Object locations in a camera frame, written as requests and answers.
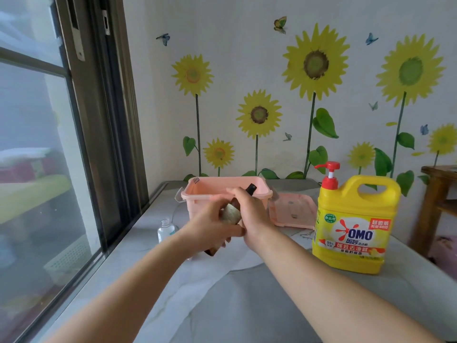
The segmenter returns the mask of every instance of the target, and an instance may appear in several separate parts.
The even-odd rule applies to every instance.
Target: yellow bottle
[[[377,274],[384,264],[384,254],[397,214],[400,186],[379,176],[353,176],[340,188],[334,170],[340,168],[328,161],[328,177],[322,182],[313,255],[329,266],[346,271]],[[363,184],[385,186],[381,193],[359,192]]]

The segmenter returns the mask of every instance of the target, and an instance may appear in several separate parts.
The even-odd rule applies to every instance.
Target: brown sunflower center
[[[198,83],[200,80],[200,72],[195,68],[189,68],[186,72],[186,78],[190,83]]]
[[[316,50],[309,53],[303,62],[303,69],[312,80],[323,77],[328,70],[329,61],[325,53]]]
[[[404,86],[413,86],[419,82],[423,73],[422,60],[418,57],[412,57],[401,64],[398,70],[398,78]]]
[[[251,110],[251,119],[256,124],[263,124],[268,119],[268,111],[262,106],[254,107]]]
[[[222,149],[222,148],[216,148],[216,150],[214,150],[214,155],[219,160],[222,160],[224,158],[224,156],[225,156],[225,150]]]

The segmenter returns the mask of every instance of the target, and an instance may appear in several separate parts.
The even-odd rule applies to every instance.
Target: yellow sunflower
[[[289,60],[283,76],[285,82],[292,81],[290,90],[300,87],[300,97],[305,93],[311,101],[313,92],[322,99],[322,93],[328,96],[328,90],[336,92],[335,85],[343,83],[341,75],[345,74],[347,56],[342,54],[349,48],[344,44],[346,37],[338,38],[335,29],[329,30],[327,25],[319,34],[318,25],[314,27],[313,36],[309,39],[303,31],[303,39],[295,36],[297,46],[289,45],[288,52],[283,55]]]
[[[395,106],[402,101],[404,93],[406,105],[411,100],[415,103],[418,95],[426,98],[442,76],[444,67],[438,65],[443,57],[435,57],[440,46],[432,48],[433,38],[427,44],[425,38],[426,35],[419,39],[414,35],[411,40],[406,36],[404,43],[398,41],[396,49],[384,58],[385,71],[376,75],[380,79],[376,85],[384,87],[382,95],[387,96],[387,101],[396,98]]]
[[[353,168],[366,168],[372,163],[374,155],[375,151],[370,142],[357,143],[348,155],[349,164]]]
[[[208,148],[203,148],[205,151],[206,160],[212,164],[214,168],[224,168],[233,160],[233,146],[230,142],[219,141],[213,139],[212,143],[208,143]]]
[[[203,57],[200,54],[199,57],[186,55],[181,58],[179,62],[176,62],[172,67],[177,71],[172,77],[177,78],[176,84],[181,84],[179,91],[184,89],[184,95],[191,92],[192,96],[201,95],[202,91],[206,92],[206,88],[209,88],[209,84],[214,78],[210,74],[211,69],[208,68],[209,61],[203,62]]]
[[[430,148],[431,153],[439,152],[440,155],[444,155],[453,153],[455,145],[457,145],[457,128],[454,124],[447,124],[432,132],[427,147]]]
[[[240,104],[241,112],[243,115],[239,116],[236,120],[241,120],[238,125],[244,132],[248,132],[248,137],[255,138],[256,135],[267,136],[270,131],[275,131],[275,127],[279,126],[278,122],[281,121],[279,117],[283,115],[278,112],[281,106],[277,106],[278,100],[270,101],[271,94],[265,96],[266,91],[254,91],[248,96],[244,97],[244,105]]]

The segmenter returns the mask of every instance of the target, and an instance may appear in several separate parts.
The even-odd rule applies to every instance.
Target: blue butterfly
[[[162,36],[156,37],[155,39],[158,40],[159,38],[162,39],[164,46],[167,46],[167,43],[170,40],[170,36],[168,36],[168,34],[163,34]]]
[[[420,127],[420,133],[422,135],[427,135],[428,134],[428,124],[422,125]]]
[[[367,45],[369,45],[369,44],[372,44],[372,43],[373,43],[374,41],[376,41],[377,39],[379,39],[379,37],[373,38],[373,34],[370,32],[370,33],[368,34],[368,38],[367,38],[367,40],[365,41],[365,43],[366,43]]]
[[[372,105],[371,103],[369,103],[369,106],[370,108],[372,109],[372,111],[375,111],[376,109],[378,109],[378,101],[376,101],[374,103],[374,105]]]

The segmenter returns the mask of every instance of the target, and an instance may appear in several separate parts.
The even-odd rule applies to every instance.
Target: red cap
[[[328,190],[338,189],[338,180],[333,177],[333,172],[340,169],[340,163],[336,161],[327,161],[325,164],[314,166],[314,168],[328,168],[328,176],[322,181],[322,187]]]

